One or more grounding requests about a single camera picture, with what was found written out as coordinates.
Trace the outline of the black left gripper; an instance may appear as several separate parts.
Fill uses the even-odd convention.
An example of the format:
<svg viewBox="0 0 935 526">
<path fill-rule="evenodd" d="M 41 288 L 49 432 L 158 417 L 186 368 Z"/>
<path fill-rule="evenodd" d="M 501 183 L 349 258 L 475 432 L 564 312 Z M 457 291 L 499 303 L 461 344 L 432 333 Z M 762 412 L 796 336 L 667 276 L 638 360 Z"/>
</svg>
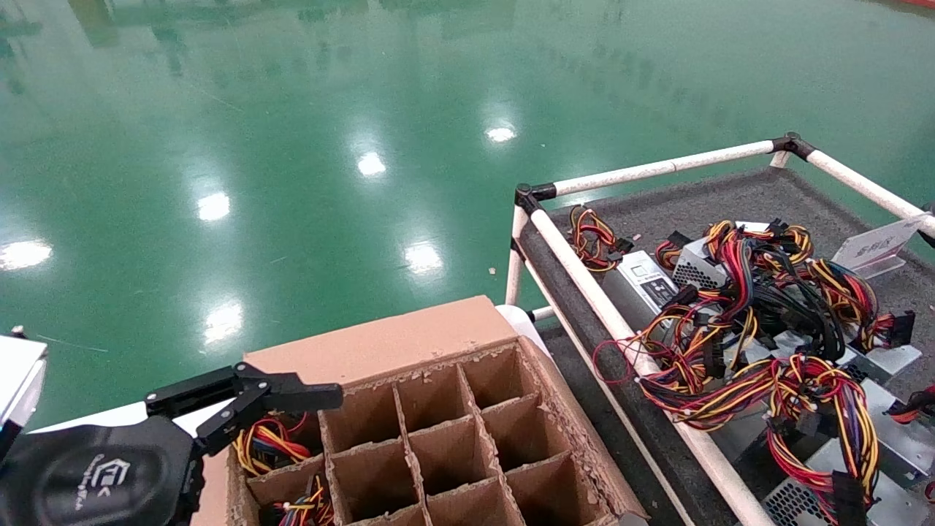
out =
<svg viewBox="0 0 935 526">
<path fill-rule="evenodd" d="M 217 403 L 224 407 L 197 427 L 196 440 L 173 422 Z M 217 455 L 270 411 L 342 403 L 341 385 L 237 363 L 149 393 L 150 419 L 140 423 L 23 434 L 2 462 L 1 522 L 187 525 L 205 486 L 199 450 Z"/>
</svg>

